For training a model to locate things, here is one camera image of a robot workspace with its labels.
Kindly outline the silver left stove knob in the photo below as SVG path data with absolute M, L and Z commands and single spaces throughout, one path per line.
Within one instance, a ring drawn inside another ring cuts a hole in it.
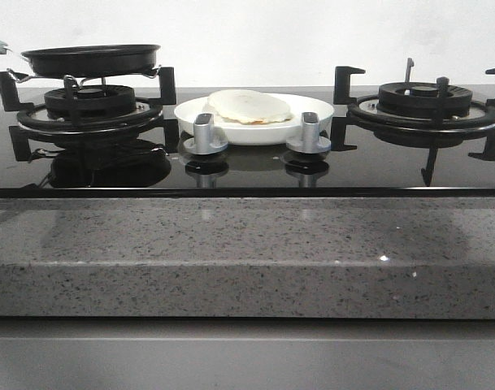
M 184 141 L 187 152 L 194 155 L 211 155 L 228 148 L 228 140 L 223 131 L 214 125 L 214 116 L 202 113 L 193 122 L 193 137 Z

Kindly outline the black right gas burner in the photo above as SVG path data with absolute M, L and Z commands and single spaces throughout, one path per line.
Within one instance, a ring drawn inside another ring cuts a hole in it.
M 377 108 L 392 115 L 428 119 L 435 113 L 440 88 L 434 83 L 395 82 L 383 84 L 378 90 Z M 472 91 L 449 85 L 443 105 L 444 118 L 468 115 Z

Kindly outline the black glass gas cooktop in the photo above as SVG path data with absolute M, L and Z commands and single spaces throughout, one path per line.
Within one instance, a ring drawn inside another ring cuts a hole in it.
M 109 149 L 38 141 L 0 98 L 0 197 L 495 197 L 495 129 L 479 136 L 399 136 L 336 109 L 323 157 L 284 145 L 186 154 L 172 108 L 149 131 Z

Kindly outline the black right pan support grate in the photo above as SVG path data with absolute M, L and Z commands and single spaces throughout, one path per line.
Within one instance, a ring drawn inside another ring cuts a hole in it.
M 406 73 L 403 81 L 418 82 L 410 78 L 415 62 L 409 58 L 406 62 Z M 487 74 L 495 75 L 495 68 L 488 69 Z M 484 102 L 471 100 L 468 115 L 453 115 L 444 118 L 443 105 L 449 85 L 449 78 L 442 76 L 434 83 L 440 88 L 437 109 L 428 119 L 411 118 L 392 115 L 377 108 L 378 91 L 375 94 L 353 97 L 350 94 L 351 76 L 362 73 L 362 69 L 350 66 L 338 66 L 335 69 L 333 102 L 345 106 L 347 111 L 341 117 L 332 119 L 332 149 L 349 151 L 352 145 L 345 142 L 348 126 L 358 126 L 370 131 L 374 137 L 392 145 L 426 149 L 428 159 L 421 174 L 425 185 L 430 185 L 435 169 L 436 156 L 440 149 L 451 148 L 464 141 L 484 140 L 484 148 L 479 153 L 472 153 L 471 158 L 487 162 L 495 162 L 495 98 Z

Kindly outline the black left gas burner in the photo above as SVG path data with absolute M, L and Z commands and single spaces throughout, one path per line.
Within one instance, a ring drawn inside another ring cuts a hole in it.
M 105 119 L 127 115 L 136 110 L 134 90 L 122 85 L 92 85 L 75 89 L 73 93 L 76 109 L 81 118 Z M 48 116 L 53 119 L 70 119 L 66 89 L 55 89 L 45 93 Z

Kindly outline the fried egg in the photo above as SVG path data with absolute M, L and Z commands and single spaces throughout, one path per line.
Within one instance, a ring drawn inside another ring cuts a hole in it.
M 205 111 L 226 122 L 239 124 L 272 124 L 293 117 L 287 102 L 267 93 L 248 89 L 225 89 L 211 93 Z

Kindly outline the grey cabinet front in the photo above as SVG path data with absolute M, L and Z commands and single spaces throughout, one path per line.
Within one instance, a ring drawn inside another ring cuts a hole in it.
M 0 318 L 0 389 L 495 389 L 495 321 Z

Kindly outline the black frying pan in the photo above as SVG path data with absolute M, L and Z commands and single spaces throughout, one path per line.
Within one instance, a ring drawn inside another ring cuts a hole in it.
M 149 72 L 156 64 L 159 45 L 88 45 L 27 50 L 20 56 L 38 77 L 98 78 Z

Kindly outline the silver stove knob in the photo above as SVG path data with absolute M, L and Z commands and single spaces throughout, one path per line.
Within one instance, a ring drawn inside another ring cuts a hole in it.
M 193 137 L 184 141 L 187 152 L 194 155 L 211 155 L 228 148 L 228 140 L 223 131 L 214 125 L 214 116 L 202 113 L 193 122 Z
M 331 149 L 331 141 L 320 135 L 319 117 L 315 112 L 302 113 L 302 132 L 287 139 L 286 147 L 302 154 L 320 154 Z

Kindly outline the silver right stove knob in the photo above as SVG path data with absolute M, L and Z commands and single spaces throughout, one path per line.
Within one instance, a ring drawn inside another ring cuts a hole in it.
M 320 135 L 319 117 L 315 112 L 302 113 L 302 132 L 287 139 L 286 147 L 302 154 L 320 154 L 331 149 L 331 141 Z

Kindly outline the black gas burner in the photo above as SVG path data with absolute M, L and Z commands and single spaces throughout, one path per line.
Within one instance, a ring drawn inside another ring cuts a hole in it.
M 383 84 L 378 90 L 377 108 L 392 115 L 428 119 L 435 113 L 440 88 L 434 83 L 395 82 Z M 444 118 L 468 115 L 472 91 L 449 85 L 443 105 Z
M 92 85 L 75 89 L 73 93 L 76 109 L 81 118 L 105 119 L 127 115 L 136 110 L 134 90 L 122 85 Z M 66 89 L 55 89 L 45 93 L 48 116 L 53 119 L 70 119 Z

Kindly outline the white round plate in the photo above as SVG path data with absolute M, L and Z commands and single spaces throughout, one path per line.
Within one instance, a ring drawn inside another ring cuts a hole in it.
M 212 113 L 214 125 L 221 128 L 232 145 L 278 145 L 302 132 L 303 112 L 315 112 L 319 118 L 320 130 L 328 130 L 332 122 L 334 107 L 331 103 L 312 97 L 288 93 L 269 93 L 289 104 L 292 118 L 280 123 L 243 124 L 228 121 L 217 115 L 208 105 L 207 97 L 199 97 L 178 105 L 174 115 L 181 131 L 193 135 L 193 122 L 202 113 Z

